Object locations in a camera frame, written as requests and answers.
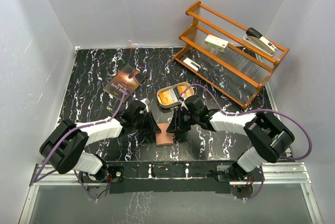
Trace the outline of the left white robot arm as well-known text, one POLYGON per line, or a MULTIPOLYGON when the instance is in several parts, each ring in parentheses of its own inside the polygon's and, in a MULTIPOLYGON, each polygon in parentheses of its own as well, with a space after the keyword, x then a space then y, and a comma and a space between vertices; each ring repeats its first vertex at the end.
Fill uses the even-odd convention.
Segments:
POLYGON ((108 165, 97 154, 85 152, 86 146, 105 139, 115 139, 137 130, 143 136, 161 133, 146 101, 134 100, 127 108, 102 120, 74 123, 63 120, 41 145, 44 164, 51 164, 59 174, 71 170, 87 173, 101 182, 107 178, 108 165))

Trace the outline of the pink leather card holder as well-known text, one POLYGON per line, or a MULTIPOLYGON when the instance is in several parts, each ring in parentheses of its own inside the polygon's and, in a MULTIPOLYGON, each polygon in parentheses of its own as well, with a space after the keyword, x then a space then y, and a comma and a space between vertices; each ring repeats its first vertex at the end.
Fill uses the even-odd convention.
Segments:
POLYGON ((161 123, 158 124, 158 127, 161 130, 161 133, 156 133, 155 134, 155 140, 156 140, 156 146, 157 147, 162 147, 162 146, 168 146, 173 144, 173 138, 174 134, 173 133, 167 133, 167 129, 169 123, 161 123))

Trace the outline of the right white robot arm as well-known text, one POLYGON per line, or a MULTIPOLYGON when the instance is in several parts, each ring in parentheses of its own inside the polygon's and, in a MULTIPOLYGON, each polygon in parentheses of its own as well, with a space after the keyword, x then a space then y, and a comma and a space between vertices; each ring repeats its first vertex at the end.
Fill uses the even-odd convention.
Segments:
POLYGON ((219 109, 209 109, 196 95, 188 97, 174 109, 166 131, 184 133, 192 125, 209 131, 238 133, 247 136, 252 143, 252 148, 241 154, 227 169, 214 169, 207 174, 217 180, 246 180, 255 168, 266 162, 276 163, 295 140, 293 133, 272 112, 228 115, 219 109))

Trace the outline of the beige oval card tray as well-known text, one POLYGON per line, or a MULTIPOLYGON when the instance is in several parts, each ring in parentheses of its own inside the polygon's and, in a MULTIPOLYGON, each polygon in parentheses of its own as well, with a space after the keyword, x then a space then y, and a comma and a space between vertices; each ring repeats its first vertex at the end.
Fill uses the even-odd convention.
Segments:
POLYGON ((164 109, 180 105, 179 98, 188 87, 190 87, 189 83, 182 82, 158 90, 157 99, 159 105, 164 109))

